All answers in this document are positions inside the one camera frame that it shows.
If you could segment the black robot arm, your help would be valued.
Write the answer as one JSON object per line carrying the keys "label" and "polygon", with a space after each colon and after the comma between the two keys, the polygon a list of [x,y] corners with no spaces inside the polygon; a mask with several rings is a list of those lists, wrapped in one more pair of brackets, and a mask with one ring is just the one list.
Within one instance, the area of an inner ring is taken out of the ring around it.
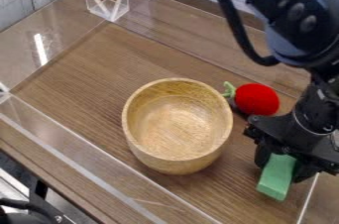
{"label": "black robot arm", "polygon": [[262,66],[282,63],[309,73],[290,111],[249,117],[258,167],[278,154],[296,159],[290,180],[339,173],[339,0],[246,0],[264,25],[269,55],[254,51],[232,0],[217,0],[246,57]]}

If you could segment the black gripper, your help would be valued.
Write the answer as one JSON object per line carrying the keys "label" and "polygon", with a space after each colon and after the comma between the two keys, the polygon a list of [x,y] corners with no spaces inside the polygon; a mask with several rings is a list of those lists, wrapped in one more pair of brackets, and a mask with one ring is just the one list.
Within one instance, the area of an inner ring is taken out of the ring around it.
{"label": "black gripper", "polygon": [[339,173],[337,130],[339,96],[310,83],[288,113],[249,116],[244,134],[256,144],[253,163],[264,168],[270,154],[293,157],[293,183],[322,171]]}

